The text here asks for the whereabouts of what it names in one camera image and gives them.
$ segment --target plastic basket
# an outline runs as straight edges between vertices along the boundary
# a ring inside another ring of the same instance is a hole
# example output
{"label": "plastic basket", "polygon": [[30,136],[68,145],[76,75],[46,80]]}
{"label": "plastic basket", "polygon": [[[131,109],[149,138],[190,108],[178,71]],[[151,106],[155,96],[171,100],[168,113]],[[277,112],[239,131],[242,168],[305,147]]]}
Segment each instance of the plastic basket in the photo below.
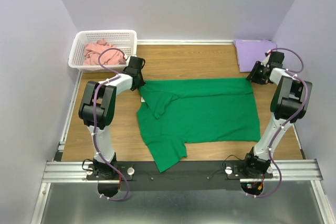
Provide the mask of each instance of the plastic basket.
{"label": "plastic basket", "polygon": [[[80,31],[76,34],[72,43],[69,55],[69,66],[77,68],[82,72],[108,72],[101,66],[83,66],[85,57],[83,55],[86,43],[96,43],[97,40],[105,38],[109,44],[115,45],[126,55],[136,55],[137,33],[133,30],[96,30],[96,31]],[[121,71],[127,65],[104,65],[107,68]]]}

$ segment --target pink towel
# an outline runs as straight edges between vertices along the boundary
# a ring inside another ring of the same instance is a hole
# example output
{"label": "pink towel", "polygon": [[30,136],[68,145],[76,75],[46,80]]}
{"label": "pink towel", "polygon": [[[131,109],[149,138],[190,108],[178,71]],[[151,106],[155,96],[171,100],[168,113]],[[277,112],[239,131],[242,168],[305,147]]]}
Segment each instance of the pink towel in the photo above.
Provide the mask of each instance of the pink towel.
{"label": "pink towel", "polygon": [[[115,48],[115,46],[108,44],[105,39],[98,40],[97,43],[87,43],[84,49],[86,60],[83,62],[83,65],[99,65],[99,55],[108,48]],[[119,65],[126,64],[126,60],[124,59],[122,52],[109,50],[100,57],[100,63],[103,65]]]}

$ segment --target wooden tabletop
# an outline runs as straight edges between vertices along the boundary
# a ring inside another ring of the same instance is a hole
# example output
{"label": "wooden tabletop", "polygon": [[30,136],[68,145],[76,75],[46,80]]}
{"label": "wooden tabletop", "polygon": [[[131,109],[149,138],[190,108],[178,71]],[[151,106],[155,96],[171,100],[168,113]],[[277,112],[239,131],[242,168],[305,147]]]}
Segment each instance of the wooden tabletop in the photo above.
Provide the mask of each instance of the wooden tabletop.
{"label": "wooden tabletop", "polygon": [[[146,60],[142,70],[145,80],[181,80],[199,78],[246,77],[239,73],[236,49],[233,45],[160,45],[138,46],[138,57]],[[91,136],[78,117],[79,104],[88,81],[111,78],[112,73],[84,73],[79,86],[74,113],[65,144],[62,161],[83,161],[93,158]],[[252,84],[260,119],[261,134],[271,113],[270,102],[276,85]],[[152,161],[142,141],[136,112],[140,108],[139,92],[125,91],[117,96],[111,123],[111,139],[120,161]],[[188,157],[183,160],[223,160],[230,154],[244,158],[255,142],[212,142],[187,144]],[[302,159],[293,128],[290,128],[275,151],[275,159]]]}

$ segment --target green fabric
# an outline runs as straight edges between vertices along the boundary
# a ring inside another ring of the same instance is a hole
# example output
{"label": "green fabric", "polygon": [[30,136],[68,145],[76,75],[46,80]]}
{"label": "green fabric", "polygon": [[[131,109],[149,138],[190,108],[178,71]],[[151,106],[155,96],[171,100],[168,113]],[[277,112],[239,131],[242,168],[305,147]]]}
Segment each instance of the green fabric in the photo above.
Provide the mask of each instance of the green fabric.
{"label": "green fabric", "polygon": [[160,172],[187,156],[185,143],[258,141],[251,84],[243,78],[146,81],[137,113]]}

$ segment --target wall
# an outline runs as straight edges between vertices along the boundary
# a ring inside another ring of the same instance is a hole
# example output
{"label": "wall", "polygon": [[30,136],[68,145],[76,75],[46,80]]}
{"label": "wall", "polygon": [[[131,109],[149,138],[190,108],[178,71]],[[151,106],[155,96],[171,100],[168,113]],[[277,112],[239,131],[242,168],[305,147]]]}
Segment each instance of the wall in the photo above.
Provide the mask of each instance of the wall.
{"label": "wall", "polygon": [[0,31],[0,223],[30,223],[77,76],[77,31],[61,0],[0,0]]}
{"label": "wall", "polygon": [[[336,212],[336,2],[295,0],[279,27],[274,41],[299,53],[306,69],[302,76],[313,83],[306,116],[297,122],[302,148],[309,158],[317,158],[323,187]],[[297,61],[292,67],[299,68]]]}
{"label": "wall", "polygon": [[62,0],[78,30],[140,39],[272,39],[294,0]]}

